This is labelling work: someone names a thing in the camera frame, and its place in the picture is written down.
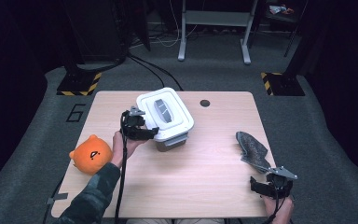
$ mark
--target white desk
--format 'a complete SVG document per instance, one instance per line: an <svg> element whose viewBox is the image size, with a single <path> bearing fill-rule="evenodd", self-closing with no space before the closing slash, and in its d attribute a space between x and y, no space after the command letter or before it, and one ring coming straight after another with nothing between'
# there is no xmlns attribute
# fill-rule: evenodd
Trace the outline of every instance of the white desk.
<svg viewBox="0 0 358 224"><path fill-rule="evenodd" d="M77 145L95 133L112 146L120 128L120 116L144 91L100 91L96 94ZM251 191L250 176L265 181L241 161L235 133L254 136L267 149L267 161L275 163L269 142L250 92L177 92L195 120L183 146L159 152L154 141L140 145L127 163L126 181L119 216L122 218L264 217L265 206ZM203 107L201 100L211 105ZM86 186L89 175L68 165L52 215L58 217ZM119 182L105 217L114 217Z"/></svg>
<svg viewBox="0 0 358 224"><path fill-rule="evenodd" d="M253 0L252 9L250 12L192 11L186 10L186 0L183 0L182 38L179 48L178 60L183 61L185 59L187 24L243 26L246 27L246 31L243 39L241 39L242 56L245 64L250 64L251 58L249 55L247 43L255 16L256 6L257 0Z"/></svg>

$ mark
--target plaid sleeve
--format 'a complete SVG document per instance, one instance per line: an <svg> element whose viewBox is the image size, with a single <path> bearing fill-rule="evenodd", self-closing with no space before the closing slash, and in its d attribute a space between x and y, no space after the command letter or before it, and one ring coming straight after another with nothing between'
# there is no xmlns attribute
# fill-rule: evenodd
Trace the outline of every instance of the plaid sleeve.
<svg viewBox="0 0 358 224"><path fill-rule="evenodd" d="M89 180L55 223L101 223L119 179L120 170L108 162Z"/></svg>

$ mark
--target white lid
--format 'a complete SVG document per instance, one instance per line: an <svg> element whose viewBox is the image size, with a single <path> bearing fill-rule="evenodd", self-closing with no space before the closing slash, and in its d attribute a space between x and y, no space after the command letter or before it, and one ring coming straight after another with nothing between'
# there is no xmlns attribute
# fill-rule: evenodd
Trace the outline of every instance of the white lid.
<svg viewBox="0 0 358 224"><path fill-rule="evenodd" d="M172 88L163 88L138 96L138 108L143 115L147 129L159 127L154 140L164 142L187 133L194 126L194 120L179 95Z"/></svg>

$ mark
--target gray carpet floor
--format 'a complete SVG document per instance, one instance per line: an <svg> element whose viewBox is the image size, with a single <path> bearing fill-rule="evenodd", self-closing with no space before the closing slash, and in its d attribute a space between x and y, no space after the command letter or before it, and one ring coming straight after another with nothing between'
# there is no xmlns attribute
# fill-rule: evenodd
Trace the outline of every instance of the gray carpet floor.
<svg viewBox="0 0 358 224"><path fill-rule="evenodd" d="M186 60L177 61L179 43L153 43L131 53L171 72L185 91L249 91L254 95L277 165L298 175L294 223L358 223L358 167L327 130L324 114L306 79L297 79L306 96L268 96L260 74L283 72L295 51L283 58L288 39L260 33L250 49L252 64L242 61L238 35L198 36L187 42ZM101 64L89 64L98 67ZM156 71L166 87L172 79ZM96 91L155 91L156 76L127 59L105 71L91 96L59 96L63 68L46 74L48 89L32 124L0 173L0 223L42 223L45 202L64 175L68 153L77 143ZM74 105L79 122L66 122ZM53 217L48 215L47 223ZM264 218L244 218L261 223ZM113 223L105 219L103 223Z"/></svg>

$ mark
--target yellow and black hazard tape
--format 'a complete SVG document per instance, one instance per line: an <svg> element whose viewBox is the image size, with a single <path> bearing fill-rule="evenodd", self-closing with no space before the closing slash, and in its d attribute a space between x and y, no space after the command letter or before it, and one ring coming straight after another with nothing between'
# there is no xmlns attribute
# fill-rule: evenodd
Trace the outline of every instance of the yellow and black hazard tape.
<svg viewBox="0 0 358 224"><path fill-rule="evenodd" d="M266 88L268 95L274 95L274 92L271 88L271 85L269 84L269 79L267 75L277 75L280 76L282 73L261 73L261 78L263 78L264 87Z"/></svg>
<svg viewBox="0 0 358 224"><path fill-rule="evenodd" d="M95 88L97 88L98 81L101 78L102 73L95 75L95 78L92 80L92 83L87 91L57 91L57 95L66 95L66 96L77 96L77 95L92 95Z"/></svg>

